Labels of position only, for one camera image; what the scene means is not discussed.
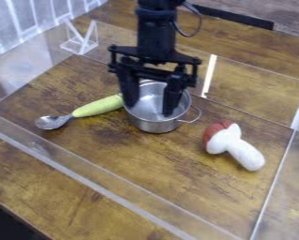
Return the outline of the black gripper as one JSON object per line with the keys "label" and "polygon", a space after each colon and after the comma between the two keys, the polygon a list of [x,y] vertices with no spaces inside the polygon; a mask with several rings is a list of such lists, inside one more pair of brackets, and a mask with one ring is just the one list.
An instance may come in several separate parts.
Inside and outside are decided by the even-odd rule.
{"label": "black gripper", "polygon": [[125,104],[131,108],[139,100],[139,79],[167,81],[163,115],[170,116],[179,105],[185,86],[197,85],[202,60],[178,51],[173,51],[166,57],[153,58],[141,55],[138,48],[131,46],[110,45],[109,51],[110,73],[118,76]]}

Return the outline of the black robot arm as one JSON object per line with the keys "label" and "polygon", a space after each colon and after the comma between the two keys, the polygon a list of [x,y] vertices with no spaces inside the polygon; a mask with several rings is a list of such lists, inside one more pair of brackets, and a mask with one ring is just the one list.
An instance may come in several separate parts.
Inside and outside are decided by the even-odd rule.
{"label": "black robot arm", "polygon": [[199,58],[175,50],[175,32],[191,38],[202,29],[202,23],[198,23],[191,34],[181,30],[177,22],[179,6],[202,16],[187,0],[138,0],[137,46],[109,47],[109,68],[118,76],[125,104],[133,107],[141,98],[141,79],[163,82],[167,84],[163,95],[165,116],[170,116],[178,107],[186,88],[197,85],[198,66],[202,64]]}

